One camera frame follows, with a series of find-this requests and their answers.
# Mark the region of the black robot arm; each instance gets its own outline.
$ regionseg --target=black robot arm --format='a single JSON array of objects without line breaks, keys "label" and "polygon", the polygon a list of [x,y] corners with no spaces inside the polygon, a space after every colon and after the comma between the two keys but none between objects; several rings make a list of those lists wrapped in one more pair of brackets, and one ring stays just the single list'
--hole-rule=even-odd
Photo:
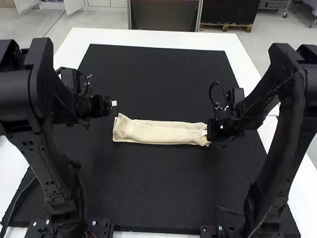
[{"label": "black robot arm", "polygon": [[244,98],[241,88],[229,90],[223,110],[215,107],[219,116],[208,125],[210,141],[230,141],[245,130],[258,129],[281,102],[270,150],[245,199],[244,238],[283,235],[279,225],[289,190],[317,132],[317,47],[301,45],[295,51],[288,44],[274,43],[269,56],[271,64],[250,95]]},{"label": "black robot arm", "polygon": [[34,39],[28,50],[21,50],[14,40],[0,41],[0,135],[24,154],[38,178],[54,233],[80,238],[85,221],[83,189],[74,169],[78,164],[58,151],[53,124],[88,127],[89,119],[110,113],[111,100],[80,95],[77,70],[66,68],[61,74],[73,87],[66,87],[53,68],[49,38]]}]

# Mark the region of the white cabinet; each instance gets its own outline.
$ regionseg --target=white cabinet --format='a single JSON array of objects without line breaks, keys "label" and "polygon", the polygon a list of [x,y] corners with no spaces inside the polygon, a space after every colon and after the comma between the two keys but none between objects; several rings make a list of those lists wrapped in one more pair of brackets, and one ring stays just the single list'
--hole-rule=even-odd
[{"label": "white cabinet", "polygon": [[64,0],[59,2],[42,2],[41,0],[14,0],[19,14],[39,4],[40,9],[65,9],[67,15],[78,10],[127,12],[127,1],[128,0]]},{"label": "white cabinet", "polygon": [[88,0],[89,6],[110,6],[110,0]]},{"label": "white cabinet", "polygon": [[[41,4],[40,0],[14,0],[16,9],[18,13],[21,14],[23,11],[37,5]],[[60,9],[60,6],[63,5],[63,8],[66,10],[66,14],[70,15],[75,11],[78,11],[85,7],[85,0],[64,0],[64,2],[43,2],[43,4],[48,4],[50,9]]]},{"label": "white cabinet", "polygon": [[127,8],[126,0],[110,0],[111,7],[124,7]]}]

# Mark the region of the black rubber mat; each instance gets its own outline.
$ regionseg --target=black rubber mat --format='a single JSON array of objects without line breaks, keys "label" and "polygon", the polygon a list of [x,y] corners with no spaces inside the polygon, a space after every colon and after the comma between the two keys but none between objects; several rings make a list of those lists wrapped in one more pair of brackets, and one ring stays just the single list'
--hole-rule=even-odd
[{"label": "black rubber mat", "polygon": [[[198,234],[202,224],[217,223],[216,206],[243,210],[266,156],[256,131],[225,149],[217,143],[207,148],[112,141],[119,112],[132,119],[197,122],[213,117],[210,83],[219,80],[225,90],[237,86],[225,52],[90,45],[79,69],[93,75],[94,93],[118,101],[113,115],[93,120],[88,131],[80,125],[55,126],[60,150],[82,162],[87,216],[110,218],[116,230]],[[32,176],[29,170],[19,190]],[[38,186],[11,225],[28,226],[45,217]],[[244,222],[243,217],[219,218],[228,226]],[[290,213],[283,232],[299,235]]]}]

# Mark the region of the beige towel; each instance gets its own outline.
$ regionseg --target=beige towel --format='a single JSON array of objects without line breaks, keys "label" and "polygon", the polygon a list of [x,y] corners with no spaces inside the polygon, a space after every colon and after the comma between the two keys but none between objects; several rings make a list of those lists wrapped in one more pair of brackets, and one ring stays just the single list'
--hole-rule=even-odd
[{"label": "beige towel", "polygon": [[207,125],[181,121],[131,120],[119,113],[114,119],[113,141],[143,144],[191,144],[209,146]]}]

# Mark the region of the gray floor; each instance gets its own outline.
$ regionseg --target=gray floor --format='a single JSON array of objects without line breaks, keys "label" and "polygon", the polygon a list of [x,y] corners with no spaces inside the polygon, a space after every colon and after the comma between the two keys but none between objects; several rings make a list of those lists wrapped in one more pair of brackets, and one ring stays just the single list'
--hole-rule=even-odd
[{"label": "gray floor", "polygon": [[[301,9],[282,18],[282,12],[261,11],[257,14],[252,33],[240,27],[229,28],[227,34],[236,33],[259,73],[263,75],[269,65],[267,50],[273,42],[287,42],[297,48],[300,44],[317,44],[317,26],[308,28],[311,16]],[[127,29],[127,14],[118,12],[79,11],[67,16],[63,10],[30,11],[18,15],[14,8],[0,8],[0,39],[15,39],[21,47],[28,47],[34,37],[50,37],[55,51],[72,27]],[[203,32],[221,32],[221,28]],[[313,140],[309,156],[317,167],[317,137]]]}]

